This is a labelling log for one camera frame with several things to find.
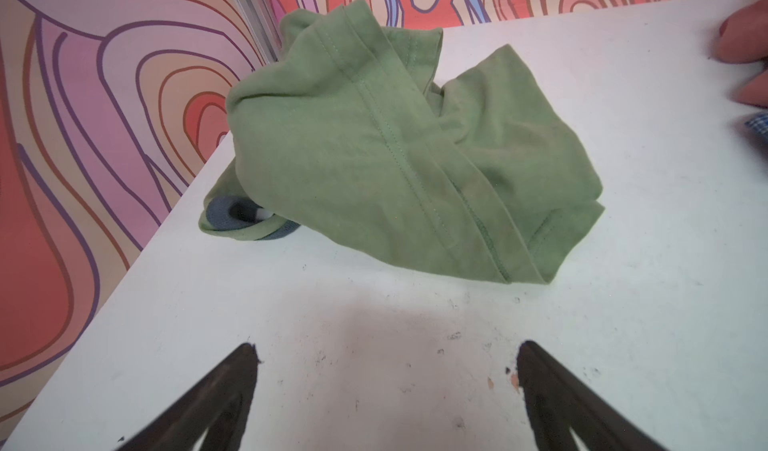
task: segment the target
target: crumpled green garment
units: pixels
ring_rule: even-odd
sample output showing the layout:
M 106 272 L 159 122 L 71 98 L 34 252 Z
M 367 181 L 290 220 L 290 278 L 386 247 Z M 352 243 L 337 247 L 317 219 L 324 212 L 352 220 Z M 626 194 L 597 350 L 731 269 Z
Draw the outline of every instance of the crumpled green garment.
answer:
M 442 30 L 382 28 L 363 0 L 280 30 L 282 60 L 226 100 L 236 157 L 206 198 L 276 216 L 203 231 L 288 219 L 395 266 L 548 283 L 600 216 L 581 142 L 509 46 L 439 88 Z

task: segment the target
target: green cloth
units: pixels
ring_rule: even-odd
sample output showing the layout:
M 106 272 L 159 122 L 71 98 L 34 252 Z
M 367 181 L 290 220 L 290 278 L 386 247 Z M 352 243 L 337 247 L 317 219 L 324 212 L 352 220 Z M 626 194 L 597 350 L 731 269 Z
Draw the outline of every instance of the green cloth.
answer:
M 203 231 L 289 219 L 395 266 L 548 283 L 600 216 L 584 148 L 509 46 L 439 88 L 442 30 L 382 28 L 363 0 L 280 30 L 281 61 L 226 100 L 236 157 L 207 197 L 275 222 Z

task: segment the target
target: white tabletop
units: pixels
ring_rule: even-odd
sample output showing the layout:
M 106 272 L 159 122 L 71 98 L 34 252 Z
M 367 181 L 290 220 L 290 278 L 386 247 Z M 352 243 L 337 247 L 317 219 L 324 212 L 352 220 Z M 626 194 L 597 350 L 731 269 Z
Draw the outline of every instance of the white tabletop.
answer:
M 727 98 L 760 66 L 708 57 L 754 1 L 446 30 L 438 82 L 511 43 L 603 180 L 549 286 L 405 271 L 305 227 L 204 235 L 226 139 L 4 451 L 112 449 L 243 341 L 264 364 L 242 449 L 534 449 L 504 374 L 527 339 L 670 449 L 765 449 L 768 153 Z

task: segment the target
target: green shirt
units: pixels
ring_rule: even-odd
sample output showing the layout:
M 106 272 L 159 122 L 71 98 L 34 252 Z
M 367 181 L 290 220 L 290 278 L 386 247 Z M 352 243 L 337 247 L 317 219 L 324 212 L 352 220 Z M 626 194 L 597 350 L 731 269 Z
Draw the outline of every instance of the green shirt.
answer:
M 509 46 L 439 88 L 442 30 L 382 28 L 363 0 L 280 30 L 282 60 L 226 100 L 236 157 L 206 198 L 277 216 L 203 231 L 288 219 L 395 266 L 548 283 L 600 216 L 581 142 Z

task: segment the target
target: psychedelic wallpaper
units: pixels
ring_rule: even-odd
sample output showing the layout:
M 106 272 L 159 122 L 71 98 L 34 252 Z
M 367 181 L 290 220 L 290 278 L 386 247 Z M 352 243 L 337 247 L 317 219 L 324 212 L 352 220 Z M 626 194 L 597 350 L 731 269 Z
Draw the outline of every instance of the psychedelic wallpaper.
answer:
M 268 0 L 279 19 L 351 0 Z M 367 0 L 432 28 L 660 0 Z M 264 64 L 234 0 L 0 0 L 0 447 Z

